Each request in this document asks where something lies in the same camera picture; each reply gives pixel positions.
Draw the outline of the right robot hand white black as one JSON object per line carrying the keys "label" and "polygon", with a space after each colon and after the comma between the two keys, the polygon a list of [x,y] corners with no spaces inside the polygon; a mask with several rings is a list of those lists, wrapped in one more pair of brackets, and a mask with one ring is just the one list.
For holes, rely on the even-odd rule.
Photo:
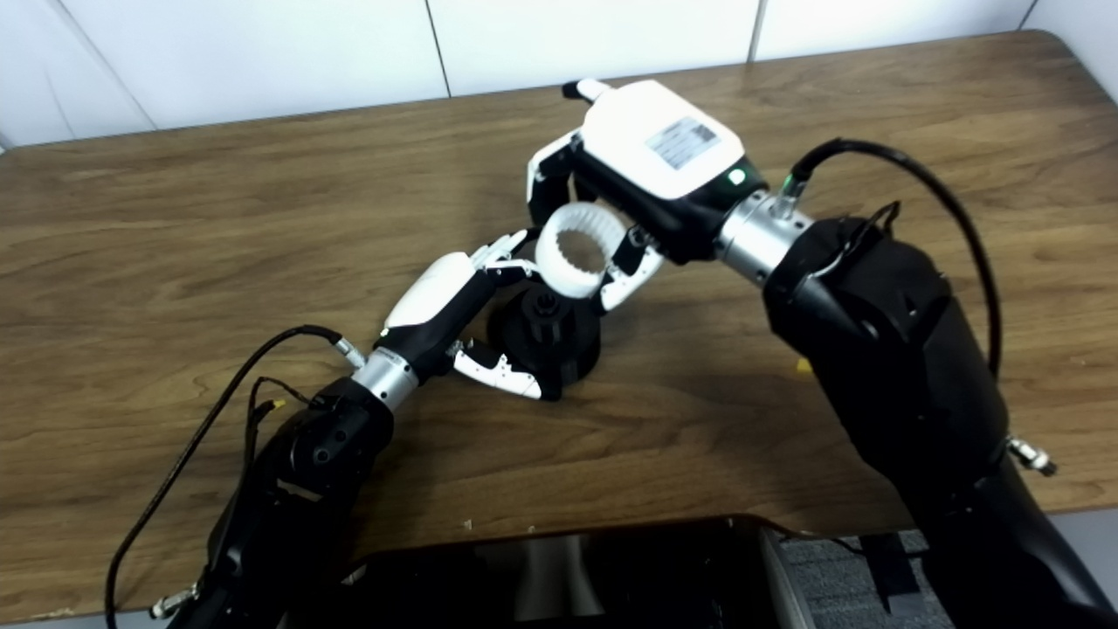
{"label": "right robot hand white black", "polygon": [[767,190],[739,139],[656,80],[563,85],[582,124],[528,159],[536,266],[551,290],[614,309],[664,261],[711,261],[727,220]]}

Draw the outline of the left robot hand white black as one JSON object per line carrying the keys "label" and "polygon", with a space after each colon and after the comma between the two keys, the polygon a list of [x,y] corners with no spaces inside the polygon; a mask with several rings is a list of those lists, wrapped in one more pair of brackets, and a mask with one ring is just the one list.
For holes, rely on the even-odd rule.
{"label": "left robot hand white black", "polygon": [[536,278],[536,263],[517,252],[539,238],[538,228],[500,236],[475,252],[447,252],[432,263],[389,312],[367,366],[359,369],[376,394],[394,404],[400,387],[415,390],[455,370],[472,381],[518,397],[556,401],[562,387],[519,359],[459,334],[496,290]]}

